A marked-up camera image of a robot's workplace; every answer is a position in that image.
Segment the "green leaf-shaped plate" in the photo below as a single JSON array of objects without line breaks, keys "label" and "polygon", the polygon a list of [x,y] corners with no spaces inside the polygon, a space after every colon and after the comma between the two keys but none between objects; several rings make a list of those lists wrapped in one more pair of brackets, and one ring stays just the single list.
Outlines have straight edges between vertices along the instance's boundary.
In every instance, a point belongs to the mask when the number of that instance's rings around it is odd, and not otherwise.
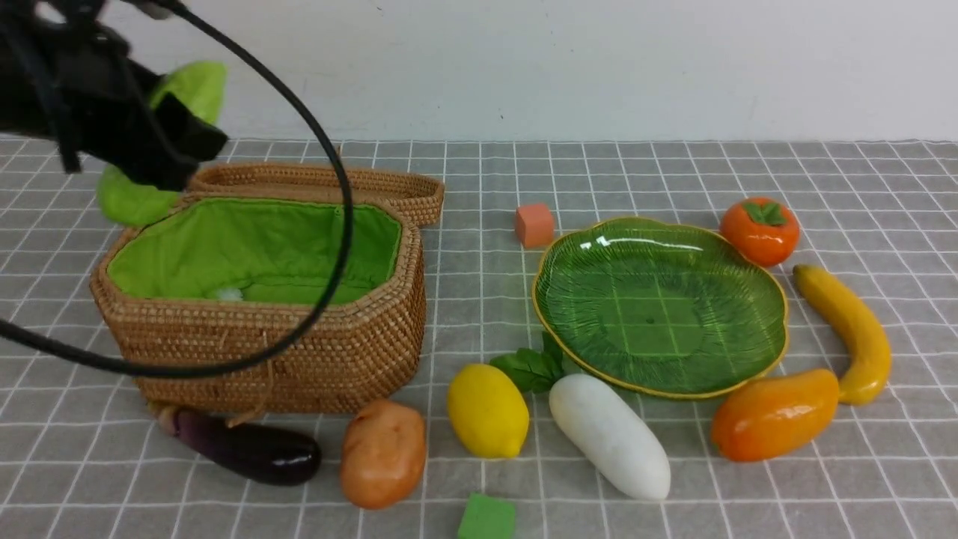
[{"label": "green leaf-shaped plate", "polygon": [[673,399],[732,391],[788,348],[778,281],[695,226],[625,217],[562,236],[542,256],[533,303],[580,367]]}]

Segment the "persimmon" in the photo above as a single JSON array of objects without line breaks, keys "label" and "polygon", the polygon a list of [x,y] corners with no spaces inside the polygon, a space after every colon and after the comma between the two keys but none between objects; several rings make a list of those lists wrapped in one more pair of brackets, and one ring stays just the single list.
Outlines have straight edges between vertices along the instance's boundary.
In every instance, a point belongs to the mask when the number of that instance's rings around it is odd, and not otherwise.
[{"label": "persimmon", "polygon": [[718,232],[751,262],[770,268],[783,263],[798,246],[798,221],[779,201],[745,199],[730,207]]},{"label": "persimmon", "polygon": [[716,410],[712,443],[735,462],[791,453],[832,423],[838,394],[838,379],[824,368],[753,380],[733,391]]}]

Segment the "lemon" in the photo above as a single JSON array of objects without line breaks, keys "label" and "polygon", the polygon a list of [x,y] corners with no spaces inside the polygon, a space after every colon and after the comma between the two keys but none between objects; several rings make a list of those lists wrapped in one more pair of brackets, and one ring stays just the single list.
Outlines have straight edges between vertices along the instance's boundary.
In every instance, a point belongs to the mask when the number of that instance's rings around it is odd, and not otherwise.
[{"label": "lemon", "polygon": [[449,384],[446,407],[452,430],[480,458],[514,458],[529,433],[529,407],[498,368],[468,364]]}]

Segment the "green cloth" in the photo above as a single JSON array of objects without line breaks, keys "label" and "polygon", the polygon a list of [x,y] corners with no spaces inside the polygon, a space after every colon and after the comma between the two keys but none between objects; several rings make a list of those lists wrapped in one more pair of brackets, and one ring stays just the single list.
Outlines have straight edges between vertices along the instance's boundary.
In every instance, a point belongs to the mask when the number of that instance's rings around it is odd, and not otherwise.
[{"label": "green cloth", "polygon": [[[215,125],[223,106],[226,66],[214,61],[189,63],[170,72],[149,96],[157,108],[171,93],[194,116]],[[133,183],[113,165],[107,165],[97,185],[100,209],[108,219],[126,226],[146,226],[167,216],[179,193],[160,191],[152,185]]]},{"label": "green cloth", "polygon": [[[204,199],[145,228],[107,270],[140,298],[314,304],[326,288],[342,237],[340,204],[279,199]],[[392,277],[401,225],[381,209],[354,209],[354,243],[333,304],[356,301]]]}]

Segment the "plate gold rim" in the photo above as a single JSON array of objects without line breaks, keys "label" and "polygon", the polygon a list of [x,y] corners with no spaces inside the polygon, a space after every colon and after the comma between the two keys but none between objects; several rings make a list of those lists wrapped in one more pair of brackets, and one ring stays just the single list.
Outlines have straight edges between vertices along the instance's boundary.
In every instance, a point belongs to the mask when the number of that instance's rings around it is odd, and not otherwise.
[{"label": "plate gold rim", "polygon": [[580,230],[573,230],[573,231],[571,231],[571,232],[566,232],[565,234],[562,234],[562,235],[560,235],[559,237],[557,237],[555,240],[552,241],[552,243],[550,243],[550,244],[545,248],[545,250],[542,252],[542,256],[539,258],[538,269],[536,270],[536,277],[533,279],[533,288],[532,288],[532,293],[531,293],[530,295],[532,296],[533,308],[536,310],[536,316],[538,317],[539,322],[540,322],[540,323],[542,324],[542,326],[545,328],[545,331],[549,333],[549,336],[552,337],[552,339],[559,345],[559,347],[562,349],[562,352],[564,352],[567,356],[569,356],[569,359],[571,359],[571,360],[573,361],[573,363],[575,363],[576,365],[578,365],[578,366],[581,367],[582,369],[588,371],[588,372],[589,372],[590,374],[592,374],[593,376],[595,376],[595,377],[597,377],[597,378],[599,378],[599,379],[601,379],[601,380],[603,380],[603,381],[605,381],[605,382],[607,382],[607,383],[609,383],[609,384],[612,384],[612,385],[614,385],[614,386],[616,386],[616,387],[621,387],[621,388],[623,388],[623,389],[628,389],[628,390],[636,391],[636,392],[640,392],[640,393],[646,393],[646,394],[648,394],[648,395],[653,395],[653,396],[656,396],[656,397],[663,397],[663,398],[672,399],[672,400],[687,400],[687,401],[688,401],[688,400],[711,399],[711,398],[714,398],[714,397],[719,397],[719,396],[721,396],[721,395],[725,395],[725,394],[727,394],[727,393],[731,393],[732,391],[735,391],[735,390],[738,389],[739,387],[742,387],[742,386],[744,386],[745,384],[748,384],[749,382],[751,382],[751,381],[753,381],[753,380],[757,380],[757,379],[760,379],[760,378],[763,378],[763,377],[767,376],[769,372],[771,372],[772,370],[774,370],[775,367],[777,367],[777,366],[779,365],[779,363],[782,362],[782,359],[785,358],[785,355],[786,355],[786,353],[787,353],[787,351],[788,351],[788,346],[789,346],[789,334],[788,334],[788,297],[787,297],[787,295],[785,294],[785,289],[782,288],[782,284],[778,282],[778,279],[776,279],[775,276],[772,275],[770,271],[768,271],[768,269],[765,269],[765,268],[759,266],[758,264],[755,264],[754,262],[748,260],[747,258],[745,258],[744,256],[742,256],[741,254],[739,254],[739,256],[741,256],[742,260],[745,261],[745,263],[750,264],[750,265],[752,265],[752,266],[755,267],[755,268],[758,268],[759,270],[762,271],[762,273],[765,274],[765,276],[768,277],[769,280],[771,280],[771,282],[775,283],[775,288],[779,291],[779,296],[782,298],[782,329],[783,329],[784,332],[785,332],[785,340],[784,340],[783,343],[782,343],[782,349],[779,351],[778,357],[775,359],[775,361],[773,361],[772,363],[770,363],[770,364],[768,365],[768,367],[766,367],[765,369],[763,369],[762,372],[759,372],[759,373],[757,373],[757,374],[755,374],[755,375],[753,375],[753,376],[751,376],[751,377],[749,377],[749,378],[746,378],[745,380],[742,380],[741,382],[738,382],[737,384],[734,384],[733,386],[726,387],[726,388],[723,388],[723,389],[719,389],[719,390],[716,390],[716,391],[711,391],[711,392],[708,392],[708,393],[669,393],[668,391],[661,391],[661,390],[659,390],[659,389],[652,389],[651,387],[637,386],[636,384],[630,384],[630,383],[628,383],[628,382],[625,382],[625,381],[619,380],[619,379],[617,379],[617,378],[613,378],[613,377],[611,377],[611,376],[608,376],[607,374],[604,374],[603,372],[600,372],[600,371],[597,370],[595,367],[593,367],[592,365],[590,365],[590,364],[588,364],[586,361],[584,361],[582,358],[580,358],[578,355],[576,355],[575,353],[573,353],[572,350],[570,350],[570,349],[565,345],[565,343],[562,342],[562,340],[559,338],[559,336],[556,335],[556,332],[555,332],[555,330],[553,330],[552,325],[549,323],[548,320],[545,319],[545,316],[542,315],[542,311],[539,309],[539,303],[538,303],[538,299],[537,299],[537,297],[536,297],[536,296],[537,296],[536,290],[538,290],[538,282],[539,282],[539,279],[542,277],[542,271],[543,271],[543,267],[545,266],[545,261],[546,261],[546,259],[549,257],[549,254],[552,252],[553,247],[555,247],[555,246],[556,246],[560,241],[562,241],[563,239],[565,239],[565,238],[567,238],[567,237],[569,237],[569,236],[576,235],[576,234],[582,234],[583,232],[589,232],[589,231],[595,230],[596,228],[599,228],[599,227],[601,227],[601,226],[605,226],[605,225],[607,225],[607,224],[615,223],[615,222],[618,222],[618,221],[630,221],[630,222],[641,221],[641,222],[646,222],[646,223],[653,223],[653,224],[656,224],[656,225],[658,225],[658,226],[662,226],[662,227],[664,227],[664,228],[686,228],[686,229],[692,229],[692,230],[695,230],[695,231],[706,232],[707,234],[710,234],[710,235],[712,235],[713,237],[718,238],[720,241],[726,243],[727,245],[731,246],[732,248],[735,248],[735,246],[732,246],[732,244],[731,244],[728,240],[726,240],[722,235],[718,234],[717,232],[715,232],[715,231],[713,231],[713,230],[709,230],[708,228],[703,228],[703,227],[701,227],[701,226],[693,226],[693,225],[690,225],[690,224],[665,223],[665,222],[663,222],[663,221],[658,221],[657,219],[650,219],[650,218],[647,218],[647,217],[639,217],[639,216],[634,216],[634,217],[633,217],[633,216],[623,216],[623,217],[613,217],[613,218],[611,218],[611,219],[605,219],[605,220],[599,221],[599,222],[597,222],[597,223],[595,223],[595,224],[589,226],[588,228],[582,228],[582,229],[580,229]]}]

